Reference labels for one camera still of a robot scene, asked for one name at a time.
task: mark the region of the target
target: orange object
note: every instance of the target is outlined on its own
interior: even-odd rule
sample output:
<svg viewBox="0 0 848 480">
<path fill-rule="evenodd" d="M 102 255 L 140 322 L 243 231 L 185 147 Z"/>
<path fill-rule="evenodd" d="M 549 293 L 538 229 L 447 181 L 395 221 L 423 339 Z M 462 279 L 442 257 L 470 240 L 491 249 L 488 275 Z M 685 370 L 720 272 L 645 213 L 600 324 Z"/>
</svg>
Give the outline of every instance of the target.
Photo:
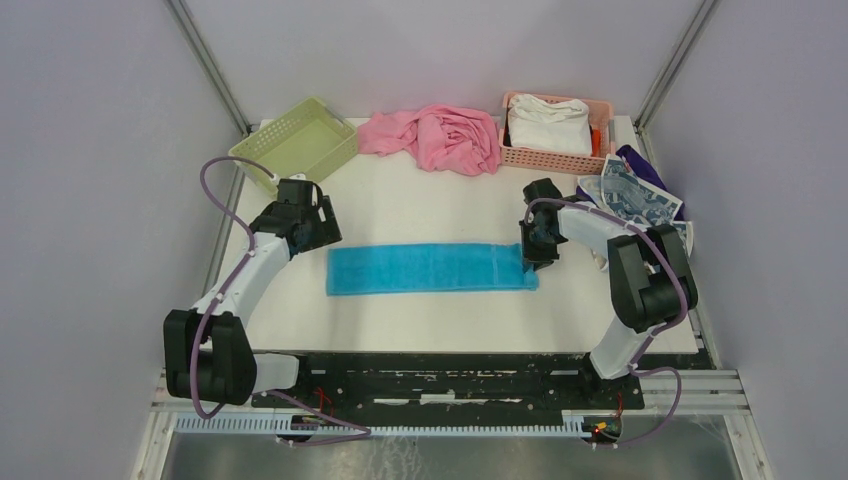
<svg viewBox="0 0 848 480">
<path fill-rule="evenodd" d="M 601 130 L 598 127 L 592 126 L 592 156 L 598 157 L 601 152 Z"/>
</svg>

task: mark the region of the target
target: black metal frame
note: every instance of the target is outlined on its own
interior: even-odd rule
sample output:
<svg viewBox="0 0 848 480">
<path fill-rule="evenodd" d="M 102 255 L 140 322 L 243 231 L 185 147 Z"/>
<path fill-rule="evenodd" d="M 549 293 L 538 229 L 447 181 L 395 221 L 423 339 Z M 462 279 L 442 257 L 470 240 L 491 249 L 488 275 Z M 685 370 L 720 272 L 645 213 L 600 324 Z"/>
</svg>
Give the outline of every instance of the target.
<svg viewBox="0 0 848 480">
<path fill-rule="evenodd" d="M 577 371 L 585 354 L 438 354 L 277 352 L 300 359 L 298 383 L 287 392 L 305 403 L 320 403 L 320 388 L 335 415 L 371 426 L 562 425 L 562 410 L 615 410 L 617 394 L 589 398 Z M 648 354 L 640 368 L 671 366 L 715 369 L 705 349 L 694 354 Z M 637 378 L 626 377 L 625 409 L 642 409 Z M 424 403 L 421 395 L 453 393 L 456 399 L 485 403 Z M 374 400 L 409 399 L 405 405 Z M 254 395 L 252 406 L 289 407 L 272 396 Z"/>
</svg>

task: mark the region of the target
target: metal corner post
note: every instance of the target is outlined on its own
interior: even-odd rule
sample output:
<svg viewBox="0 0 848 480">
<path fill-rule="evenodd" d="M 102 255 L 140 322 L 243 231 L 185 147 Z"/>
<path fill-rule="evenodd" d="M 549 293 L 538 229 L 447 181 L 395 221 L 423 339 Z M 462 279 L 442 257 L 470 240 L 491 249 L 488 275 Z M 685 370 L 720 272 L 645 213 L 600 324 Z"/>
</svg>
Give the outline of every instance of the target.
<svg viewBox="0 0 848 480">
<path fill-rule="evenodd" d="M 244 116 L 241 108 L 239 108 L 235 97 L 230 91 L 229 86 L 227 86 L 227 82 L 224 80 L 224 75 L 215 63 L 214 57 L 212 57 L 212 52 L 206 46 L 203 37 L 200 36 L 200 31 L 195 25 L 191 10 L 189 10 L 184 0 L 164 1 L 165 5 L 168 6 L 168 9 L 174 15 L 174 20 L 180 27 L 180 31 L 183 32 L 189 47 L 191 47 L 191 51 L 197 57 L 197 61 L 200 63 L 201 68 L 203 68 L 206 78 L 209 79 L 209 83 L 214 87 L 218 98 L 221 100 L 224 108 L 226 108 L 227 114 L 229 114 L 236 129 L 238 129 L 242 137 L 247 137 L 250 134 L 250 122 L 247 121 L 247 117 Z"/>
<path fill-rule="evenodd" d="M 683 30 L 680 38 L 674 45 L 674 50 L 666 61 L 665 65 L 660 69 L 654 83 L 648 90 L 648 95 L 642 102 L 639 108 L 639 113 L 636 116 L 634 124 L 636 132 L 641 137 L 645 133 L 645 129 L 653 120 L 654 115 L 662 104 L 666 94 L 668 94 L 674 79 L 680 72 L 683 62 L 689 56 L 692 46 L 703 32 L 707 21 L 715 12 L 716 7 L 721 0 L 702 0 L 695 14 L 689 20 L 689 24 Z"/>
</svg>

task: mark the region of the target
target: gray wall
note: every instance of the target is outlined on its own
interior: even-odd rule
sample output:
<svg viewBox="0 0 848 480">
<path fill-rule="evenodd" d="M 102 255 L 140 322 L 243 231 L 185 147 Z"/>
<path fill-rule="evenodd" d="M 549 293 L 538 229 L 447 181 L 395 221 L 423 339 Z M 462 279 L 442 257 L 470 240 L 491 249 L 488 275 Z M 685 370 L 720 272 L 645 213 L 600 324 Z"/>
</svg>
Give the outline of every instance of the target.
<svg viewBox="0 0 848 480">
<path fill-rule="evenodd" d="M 778 478 L 848 469 L 848 3 L 722 2 L 650 136 Z"/>
<path fill-rule="evenodd" d="M 3 3 L 0 477 L 124 478 L 237 135 L 163 2 Z"/>
<path fill-rule="evenodd" d="M 245 114 L 308 95 L 347 116 L 430 103 L 498 112 L 504 92 L 635 113 L 697 0 L 188 0 Z"/>
</svg>

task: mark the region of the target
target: white cloth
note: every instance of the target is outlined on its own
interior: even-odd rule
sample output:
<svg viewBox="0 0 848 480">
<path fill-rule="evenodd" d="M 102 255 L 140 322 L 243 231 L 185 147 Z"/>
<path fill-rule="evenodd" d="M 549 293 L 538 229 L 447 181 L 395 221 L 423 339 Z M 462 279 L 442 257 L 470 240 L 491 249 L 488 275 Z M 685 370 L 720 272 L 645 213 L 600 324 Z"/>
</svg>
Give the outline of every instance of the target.
<svg viewBox="0 0 848 480">
<path fill-rule="evenodd" d="M 513 147 L 592 154 L 589 106 L 580 100 L 547 103 L 527 93 L 515 95 L 509 101 L 508 121 Z"/>
</svg>

